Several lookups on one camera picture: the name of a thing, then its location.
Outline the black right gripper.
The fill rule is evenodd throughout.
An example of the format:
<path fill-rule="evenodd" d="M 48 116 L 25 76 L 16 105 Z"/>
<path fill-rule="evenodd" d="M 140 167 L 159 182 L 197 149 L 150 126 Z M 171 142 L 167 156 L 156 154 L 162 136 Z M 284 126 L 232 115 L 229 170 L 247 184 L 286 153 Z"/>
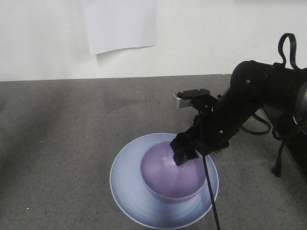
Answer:
<path fill-rule="evenodd" d="M 177 166 L 197 159 L 197 151 L 208 155 L 227 148 L 229 139 L 248 119 L 248 108 L 228 96 L 222 96 L 219 100 L 210 95 L 193 97 L 190 104 L 199 114 L 191 128 L 177 134 L 170 142 Z"/>

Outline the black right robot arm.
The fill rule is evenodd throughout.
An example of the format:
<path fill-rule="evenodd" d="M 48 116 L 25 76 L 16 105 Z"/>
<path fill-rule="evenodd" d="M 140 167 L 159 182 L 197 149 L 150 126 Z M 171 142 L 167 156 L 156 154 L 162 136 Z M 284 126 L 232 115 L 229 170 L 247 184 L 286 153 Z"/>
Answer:
<path fill-rule="evenodd" d="M 170 143 L 173 159 L 180 166 L 229 146 L 229 139 L 263 106 L 297 117 L 295 131 L 307 124 L 307 70 L 287 69 L 256 61 L 240 63 L 231 75 L 226 92 L 214 98 L 205 89 L 181 91 L 180 101 L 199 111 L 191 128 Z"/>

